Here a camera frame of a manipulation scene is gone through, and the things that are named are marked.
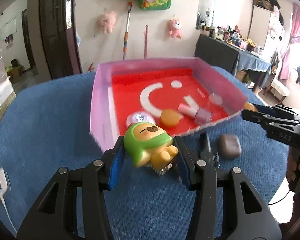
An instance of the door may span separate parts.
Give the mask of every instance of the door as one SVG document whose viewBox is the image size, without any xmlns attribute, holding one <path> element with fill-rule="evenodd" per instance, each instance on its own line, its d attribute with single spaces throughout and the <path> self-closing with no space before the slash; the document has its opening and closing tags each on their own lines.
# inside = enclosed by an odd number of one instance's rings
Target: door
<svg viewBox="0 0 300 240">
<path fill-rule="evenodd" d="M 40 0 L 40 23 L 51 78 L 81 73 L 74 0 Z"/>
<path fill-rule="evenodd" d="M 27 9 L 21 12 L 21 20 L 22 20 L 23 39 L 25 40 L 25 46 L 26 46 L 26 53 L 28 56 L 30 68 L 32 69 L 35 66 L 35 61 L 32 54 L 32 49 L 31 49 L 31 44 L 29 39 Z"/>
<path fill-rule="evenodd" d="M 271 14 L 269 28 L 274 28 L 274 30 L 269 30 L 266 38 L 266 44 L 263 49 L 262 58 L 271 61 L 274 52 L 277 50 L 280 43 L 280 36 L 282 36 L 283 27 L 279 19 Z"/>
</svg>

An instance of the orange ball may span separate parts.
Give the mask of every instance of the orange ball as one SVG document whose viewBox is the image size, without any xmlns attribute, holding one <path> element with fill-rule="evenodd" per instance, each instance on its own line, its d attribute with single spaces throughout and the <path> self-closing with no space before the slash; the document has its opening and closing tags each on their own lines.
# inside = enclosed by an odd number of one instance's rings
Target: orange ball
<svg viewBox="0 0 300 240">
<path fill-rule="evenodd" d="M 165 109 L 161 113 L 161 123 L 169 128 L 175 127 L 180 121 L 180 114 L 173 109 Z"/>
<path fill-rule="evenodd" d="M 258 112 L 258 109 L 252 103 L 248 102 L 244 104 L 243 109 Z"/>
</svg>

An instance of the green capybara figurine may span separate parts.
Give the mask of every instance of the green capybara figurine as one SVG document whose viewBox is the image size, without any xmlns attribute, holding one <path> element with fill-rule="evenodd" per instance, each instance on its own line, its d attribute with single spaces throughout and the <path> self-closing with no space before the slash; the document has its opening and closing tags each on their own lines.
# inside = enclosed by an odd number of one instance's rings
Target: green capybara figurine
<svg viewBox="0 0 300 240">
<path fill-rule="evenodd" d="M 158 171 L 164 169 L 179 152 L 171 144 L 172 137 L 149 122 L 133 124 L 123 139 L 124 148 L 135 167 L 148 165 Z"/>
</svg>

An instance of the cabinet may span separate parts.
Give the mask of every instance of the cabinet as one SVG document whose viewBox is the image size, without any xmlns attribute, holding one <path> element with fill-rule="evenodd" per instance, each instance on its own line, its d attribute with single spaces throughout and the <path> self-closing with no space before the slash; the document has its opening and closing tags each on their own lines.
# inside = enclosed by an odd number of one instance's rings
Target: cabinet
<svg viewBox="0 0 300 240">
<path fill-rule="evenodd" d="M 248 39 L 263 48 L 262 58 L 270 61 L 284 36 L 284 28 L 274 12 L 253 6 L 252 20 Z"/>
</svg>

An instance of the mop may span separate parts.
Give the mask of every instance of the mop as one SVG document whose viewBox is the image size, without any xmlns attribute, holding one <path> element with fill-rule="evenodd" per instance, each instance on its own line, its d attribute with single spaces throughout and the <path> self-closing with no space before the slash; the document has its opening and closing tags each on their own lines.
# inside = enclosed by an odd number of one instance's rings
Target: mop
<svg viewBox="0 0 300 240">
<path fill-rule="evenodd" d="M 128 17 L 127 17 L 127 26 L 126 26 L 126 32 L 124 33 L 124 44 L 123 44 L 123 60 L 126 59 L 126 51 L 127 51 L 127 42 L 128 42 L 128 29 L 129 29 L 129 22 L 130 22 L 130 13 L 132 8 L 132 2 L 128 3 Z"/>
</svg>

